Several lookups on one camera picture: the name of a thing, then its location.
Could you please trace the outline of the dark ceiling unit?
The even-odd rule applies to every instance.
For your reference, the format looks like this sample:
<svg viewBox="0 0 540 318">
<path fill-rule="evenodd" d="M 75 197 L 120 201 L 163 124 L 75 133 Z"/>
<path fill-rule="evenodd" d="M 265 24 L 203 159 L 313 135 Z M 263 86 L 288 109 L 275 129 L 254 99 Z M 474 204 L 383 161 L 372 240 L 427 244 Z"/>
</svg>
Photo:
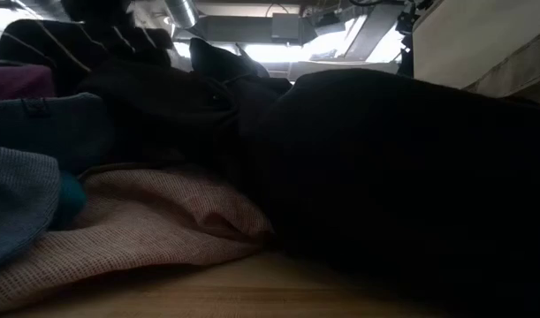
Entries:
<svg viewBox="0 0 540 318">
<path fill-rule="evenodd" d="M 313 25 L 297 14 L 271 17 L 207 16 L 196 24 L 208 42 L 304 45 L 317 37 Z"/>
</svg>

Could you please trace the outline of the black sock white stripes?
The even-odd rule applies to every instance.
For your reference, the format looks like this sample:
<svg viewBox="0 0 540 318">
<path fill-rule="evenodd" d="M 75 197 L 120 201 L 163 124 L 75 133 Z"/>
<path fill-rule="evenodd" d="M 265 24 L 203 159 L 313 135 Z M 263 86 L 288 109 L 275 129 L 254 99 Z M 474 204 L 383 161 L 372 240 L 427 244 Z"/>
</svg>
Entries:
<svg viewBox="0 0 540 318">
<path fill-rule="evenodd" d="M 173 42 L 163 29 L 20 19 L 0 37 L 0 66 L 51 69 L 58 95 L 68 95 L 110 59 L 171 64 Z"/>
</svg>

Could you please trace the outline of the pink shirt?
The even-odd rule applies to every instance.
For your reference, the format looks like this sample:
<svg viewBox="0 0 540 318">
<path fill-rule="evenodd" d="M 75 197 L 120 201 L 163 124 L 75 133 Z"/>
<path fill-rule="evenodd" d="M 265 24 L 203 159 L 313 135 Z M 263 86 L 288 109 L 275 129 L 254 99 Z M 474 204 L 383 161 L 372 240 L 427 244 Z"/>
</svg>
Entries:
<svg viewBox="0 0 540 318">
<path fill-rule="evenodd" d="M 41 235 L 0 268 L 0 312 L 92 276 L 147 266 L 209 266 L 258 252 L 273 229 L 245 195 L 193 168 L 104 170 L 65 231 Z"/>
</svg>

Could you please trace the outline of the silver ceiling duct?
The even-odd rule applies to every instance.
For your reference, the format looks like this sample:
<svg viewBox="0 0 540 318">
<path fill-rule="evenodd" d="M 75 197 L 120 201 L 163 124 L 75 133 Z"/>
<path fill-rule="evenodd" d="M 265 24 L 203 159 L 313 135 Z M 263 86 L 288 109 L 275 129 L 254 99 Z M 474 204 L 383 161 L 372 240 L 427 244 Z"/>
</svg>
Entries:
<svg viewBox="0 0 540 318">
<path fill-rule="evenodd" d="M 199 20 L 194 0 L 164 0 L 168 15 L 176 27 L 188 29 Z"/>
</svg>

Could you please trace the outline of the navy sock purple teal accents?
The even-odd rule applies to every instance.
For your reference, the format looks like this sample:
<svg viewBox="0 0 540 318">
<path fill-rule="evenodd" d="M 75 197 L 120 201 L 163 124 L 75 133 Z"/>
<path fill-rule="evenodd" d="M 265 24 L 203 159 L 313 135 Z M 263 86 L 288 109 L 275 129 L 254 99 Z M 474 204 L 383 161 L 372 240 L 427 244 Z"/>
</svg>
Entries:
<svg viewBox="0 0 540 318">
<path fill-rule="evenodd" d="M 55 96 L 50 68 L 39 65 L 0 67 L 0 101 Z"/>
<path fill-rule="evenodd" d="M 74 174 L 100 163 L 114 134 L 96 95 L 0 101 L 1 147 L 51 156 Z"/>
</svg>

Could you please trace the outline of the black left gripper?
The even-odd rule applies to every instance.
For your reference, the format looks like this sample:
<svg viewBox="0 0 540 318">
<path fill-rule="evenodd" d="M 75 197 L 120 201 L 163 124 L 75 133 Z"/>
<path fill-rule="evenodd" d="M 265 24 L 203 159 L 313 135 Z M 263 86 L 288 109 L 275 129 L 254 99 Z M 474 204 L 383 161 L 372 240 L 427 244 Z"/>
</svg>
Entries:
<svg viewBox="0 0 540 318">
<path fill-rule="evenodd" d="M 60 0 L 70 20 L 90 25 L 134 28 L 132 0 Z"/>
</svg>

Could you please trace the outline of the beige fabric storage bin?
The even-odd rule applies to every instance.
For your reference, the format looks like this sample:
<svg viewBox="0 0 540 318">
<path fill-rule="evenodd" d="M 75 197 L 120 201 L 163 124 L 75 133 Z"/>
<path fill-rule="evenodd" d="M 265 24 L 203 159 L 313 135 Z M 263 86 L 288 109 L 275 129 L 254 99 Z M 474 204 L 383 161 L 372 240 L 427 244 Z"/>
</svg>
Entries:
<svg viewBox="0 0 540 318">
<path fill-rule="evenodd" d="M 436 0 L 413 40 L 418 80 L 540 103 L 540 0 Z"/>
</svg>

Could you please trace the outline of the black garment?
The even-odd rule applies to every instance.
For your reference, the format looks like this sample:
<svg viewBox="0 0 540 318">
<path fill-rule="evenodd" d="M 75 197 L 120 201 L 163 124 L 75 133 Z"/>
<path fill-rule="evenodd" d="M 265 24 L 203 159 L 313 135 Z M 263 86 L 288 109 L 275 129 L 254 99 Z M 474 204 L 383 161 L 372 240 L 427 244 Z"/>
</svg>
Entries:
<svg viewBox="0 0 540 318">
<path fill-rule="evenodd" d="M 540 105 L 318 72 L 247 143 L 247 191 L 286 250 L 451 313 L 540 317 Z"/>
</svg>

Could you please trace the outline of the navy dotted shirt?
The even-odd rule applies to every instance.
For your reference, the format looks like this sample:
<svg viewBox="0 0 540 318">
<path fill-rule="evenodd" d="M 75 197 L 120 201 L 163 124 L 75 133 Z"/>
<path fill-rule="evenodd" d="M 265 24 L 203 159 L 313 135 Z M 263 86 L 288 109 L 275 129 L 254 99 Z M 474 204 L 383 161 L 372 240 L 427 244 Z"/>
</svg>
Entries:
<svg viewBox="0 0 540 318">
<path fill-rule="evenodd" d="M 176 157 L 227 178 L 244 169 L 246 138 L 262 113 L 292 87 L 247 55 L 190 41 L 192 69 L 110 60 L 79 91 L 101 97 L 125 161 Z"/>
</svg>

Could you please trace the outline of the grey sock teal toe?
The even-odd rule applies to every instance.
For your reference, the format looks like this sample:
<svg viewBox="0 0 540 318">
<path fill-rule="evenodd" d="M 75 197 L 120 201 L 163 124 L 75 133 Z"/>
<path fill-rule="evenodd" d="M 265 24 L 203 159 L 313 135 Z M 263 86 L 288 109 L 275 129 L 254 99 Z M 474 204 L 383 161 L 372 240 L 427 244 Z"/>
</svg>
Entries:
<svg viewBox="0 0 540 318">
<path fill-rule="evenodd" d="M 65 229 L 87 196 L 55 158 L 0 147 L 0 266 L 48 230 Z"/>
</svg>

